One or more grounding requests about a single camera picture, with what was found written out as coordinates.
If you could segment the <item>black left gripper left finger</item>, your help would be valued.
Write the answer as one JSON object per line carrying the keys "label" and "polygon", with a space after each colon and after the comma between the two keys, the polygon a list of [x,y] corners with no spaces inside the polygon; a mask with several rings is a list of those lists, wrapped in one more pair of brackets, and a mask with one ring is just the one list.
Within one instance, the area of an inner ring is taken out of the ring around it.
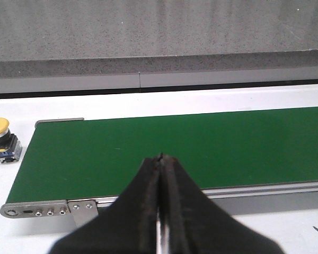
{"label": "black left gripper left finger", "polygon": [[117,200],[58,240],[50,253],[156,253],[159,161],[144,159]]}

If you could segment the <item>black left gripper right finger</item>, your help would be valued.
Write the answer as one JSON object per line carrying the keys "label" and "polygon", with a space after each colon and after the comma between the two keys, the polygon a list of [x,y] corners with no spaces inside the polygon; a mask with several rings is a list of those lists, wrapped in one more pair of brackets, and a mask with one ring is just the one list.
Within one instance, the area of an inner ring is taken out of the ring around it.
{"label": "black left gripper right finger", "polygon": [[209,199],[176,158],[163,156],[159,165],[162,244],[168,253],[283,252]]}

